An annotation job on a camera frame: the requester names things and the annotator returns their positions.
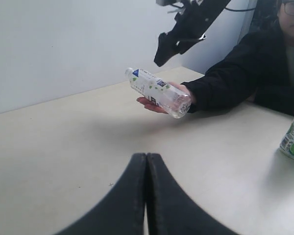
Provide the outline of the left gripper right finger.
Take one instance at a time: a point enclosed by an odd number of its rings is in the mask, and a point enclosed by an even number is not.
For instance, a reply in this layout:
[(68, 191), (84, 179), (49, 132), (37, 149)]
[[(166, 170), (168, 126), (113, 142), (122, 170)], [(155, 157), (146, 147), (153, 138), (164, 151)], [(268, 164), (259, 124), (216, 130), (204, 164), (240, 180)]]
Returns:
[(147, 154), (146, 208), (150, 235), (236, 234), (187, 195), (160, 154)]

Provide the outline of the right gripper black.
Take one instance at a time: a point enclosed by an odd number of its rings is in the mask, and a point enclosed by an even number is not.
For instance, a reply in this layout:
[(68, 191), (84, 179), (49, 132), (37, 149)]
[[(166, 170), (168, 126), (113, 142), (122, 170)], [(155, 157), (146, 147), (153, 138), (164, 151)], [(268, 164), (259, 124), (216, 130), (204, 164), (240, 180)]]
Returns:
[(175, 16), (172, 33), (161, 33), (154, 63), (161, 67), (206, 39), (204, 34), (230, 3), (228, 0), (182, 0), (183, 11)]

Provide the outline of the black sleeved forearm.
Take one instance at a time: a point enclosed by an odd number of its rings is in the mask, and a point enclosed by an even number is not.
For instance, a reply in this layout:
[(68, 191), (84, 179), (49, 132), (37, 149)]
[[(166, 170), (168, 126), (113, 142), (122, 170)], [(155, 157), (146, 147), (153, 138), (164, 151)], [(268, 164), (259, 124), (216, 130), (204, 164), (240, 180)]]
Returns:
[(266, 37), (265, 30), (245, 35), (204, 77), (184, 82), (196, 98), (189, 113), (231, 108), (250, 97), (264, 76)]

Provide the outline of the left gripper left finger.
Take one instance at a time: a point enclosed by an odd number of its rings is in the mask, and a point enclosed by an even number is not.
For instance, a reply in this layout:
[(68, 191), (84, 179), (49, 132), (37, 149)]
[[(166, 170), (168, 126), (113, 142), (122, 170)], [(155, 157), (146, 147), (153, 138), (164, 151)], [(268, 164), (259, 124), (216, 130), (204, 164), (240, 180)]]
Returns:
[(122, 176), (103, 199), (59, 235), (142, 235), (147, 155), (133, 154)]

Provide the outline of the person's open hand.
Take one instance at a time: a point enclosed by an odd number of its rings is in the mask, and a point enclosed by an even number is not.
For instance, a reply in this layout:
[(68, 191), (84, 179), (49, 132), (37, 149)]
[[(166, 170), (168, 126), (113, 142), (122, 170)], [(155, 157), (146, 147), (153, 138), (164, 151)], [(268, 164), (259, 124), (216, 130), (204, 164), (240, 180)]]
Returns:
[[(185, 85), (174, 83), (174, 82), (169, 82), (169, 84), (176, 87), (177, 89), (183, 91), (184, 93), (186, 93), (191, 98), (192, 104), (196, 104), (195, 96), (192, 94), (192, 92), (190, 90), (188, 90), (188, 88)], [(136, 101), (139, 102), (140, 104), (142, 104), (144, 106), (144, 108), (147, 109), (147, 110), (150, 110), (150, 111), (153, 111), (153, 112), (156, 112), (156, 113), (168, 114), (161, 107), (153, 104), (151, 101), (149, 101), (145, 97), (139, 97), (139, 98), (136, 99)]]

